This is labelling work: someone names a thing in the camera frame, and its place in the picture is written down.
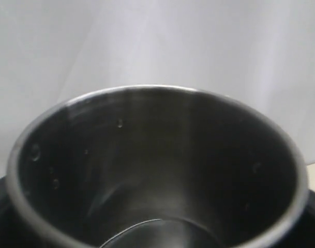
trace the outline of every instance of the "inner cooking pot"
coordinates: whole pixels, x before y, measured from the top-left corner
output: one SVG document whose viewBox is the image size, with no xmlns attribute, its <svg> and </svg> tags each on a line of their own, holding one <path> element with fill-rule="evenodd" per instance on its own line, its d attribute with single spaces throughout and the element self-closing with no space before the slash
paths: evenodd
<svg viewBox="0 0 315 248">
<path fill-rule="evenodd" d="M 7 183 L 24 221 L 61 247 L 268 247 L 307 196 L 302 157 L 266 117 L 171 86 L 49 110 L 17 140 Z"/>
</svg>

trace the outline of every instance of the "white wall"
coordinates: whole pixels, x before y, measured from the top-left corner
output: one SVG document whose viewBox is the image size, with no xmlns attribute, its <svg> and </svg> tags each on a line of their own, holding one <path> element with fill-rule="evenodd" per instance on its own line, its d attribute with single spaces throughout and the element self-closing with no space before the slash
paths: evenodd
<svg viewBox="0 0 315 248">
<path fill-rule="evenodd" d="M 56 102 L 148 83 L 241 100 L 315 161 L 315 0 L 0 0 L 0 177 Z"/>
</svg>

